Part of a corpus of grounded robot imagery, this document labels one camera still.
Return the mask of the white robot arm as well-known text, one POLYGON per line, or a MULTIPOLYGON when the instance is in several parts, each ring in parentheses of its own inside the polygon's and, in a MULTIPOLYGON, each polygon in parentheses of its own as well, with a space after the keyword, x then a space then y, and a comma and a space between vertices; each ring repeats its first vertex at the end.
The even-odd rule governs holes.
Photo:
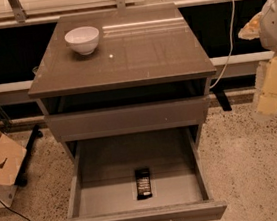
POLYGON ((264 49, 273 51, 274 56, 267 64, 257 69, 256 112, 264 115, 277 113, 277 0, 267 0, 257 13, 239 31, 238 38, 260 39, 264 49))

